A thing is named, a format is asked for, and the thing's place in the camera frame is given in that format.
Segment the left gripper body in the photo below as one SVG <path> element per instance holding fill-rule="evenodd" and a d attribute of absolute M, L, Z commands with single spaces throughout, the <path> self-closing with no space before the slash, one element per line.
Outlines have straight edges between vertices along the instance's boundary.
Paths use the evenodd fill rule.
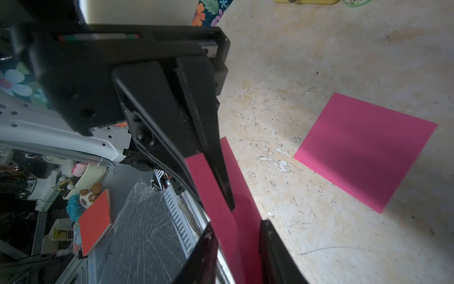
<path fill-rule="evenodd" d="M 26 22 L 10 29 L 15 54 L 76 132 L 136 112 L 153 127 L 192 129 L 214 117 L 230 41 L 218 27 Z"/>

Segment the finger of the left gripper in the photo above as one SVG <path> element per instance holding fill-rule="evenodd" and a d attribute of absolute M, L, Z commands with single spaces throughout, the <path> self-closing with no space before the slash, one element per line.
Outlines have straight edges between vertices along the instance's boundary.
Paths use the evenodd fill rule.
<path fill-rule="evenodd" d="M 112 71 L 112 81 L 135 145 L 197 195 L 185 159 L 203 152 L 176 68 L 176 61 L 121 65 Z"/>
<path fill-rule="evenodd" d="M 233 210 L 235 201 L 219 135 L 214 67 L 206 56 L 179 57 L 176 63 L 177 77 L 202 152 L 229 209 Z"/>

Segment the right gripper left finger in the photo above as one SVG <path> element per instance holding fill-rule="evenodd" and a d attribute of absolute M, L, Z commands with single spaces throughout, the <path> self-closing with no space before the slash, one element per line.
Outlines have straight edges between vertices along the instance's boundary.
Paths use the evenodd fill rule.
<path fill-rule="evenodd" d="M 214 284 L 217 256 L 218 239 L 209 223 L 173 284 Z"/>

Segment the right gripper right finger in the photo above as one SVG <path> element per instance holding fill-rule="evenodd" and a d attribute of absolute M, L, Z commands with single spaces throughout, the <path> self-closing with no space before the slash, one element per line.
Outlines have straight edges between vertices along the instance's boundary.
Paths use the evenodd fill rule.
<path fill-rule="evenodd" d="M 260 224 L 259 254 L 265 284 L 308 284 L 270 220 Z"/>

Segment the pink square paper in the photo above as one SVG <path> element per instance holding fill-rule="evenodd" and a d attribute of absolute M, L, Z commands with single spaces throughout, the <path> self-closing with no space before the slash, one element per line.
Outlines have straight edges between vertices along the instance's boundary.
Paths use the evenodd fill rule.
<path fill-rule="evenodd" d="M 223 255 L 238 284 L 262 284 L 259 254 L 261 215 L 227 138 L 221 138 L 223 158 L 235 201 L 229 209 L 204 154 L 185 159 Z"/>

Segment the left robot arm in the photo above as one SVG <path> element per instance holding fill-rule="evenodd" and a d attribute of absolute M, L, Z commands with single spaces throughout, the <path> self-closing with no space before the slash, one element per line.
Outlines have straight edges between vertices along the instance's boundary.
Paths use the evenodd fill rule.
<path fill-rule="evenodd" d="M 219 27 L 30 22 L 9 32 L 52 108 L 2 95 L 2 142 L 157 166 L 193 193 L 188 160 L 201 154 L 235 208 L 218 121 L 230 42 Z"/>

